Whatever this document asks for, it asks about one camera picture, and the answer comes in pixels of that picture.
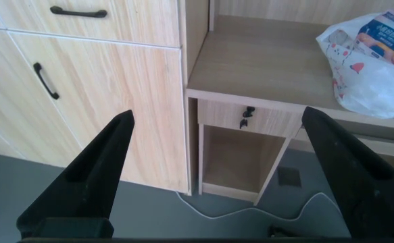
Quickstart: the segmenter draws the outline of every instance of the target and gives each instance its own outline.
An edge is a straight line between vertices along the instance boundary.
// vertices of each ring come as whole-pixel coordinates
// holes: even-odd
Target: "white plastic bag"
[[[332,68],[336,100],[350,111],[393,118],[394,65],[352,51],[350,46],[359,29],[378,15],[373,13],[330,26],[316,40]]]

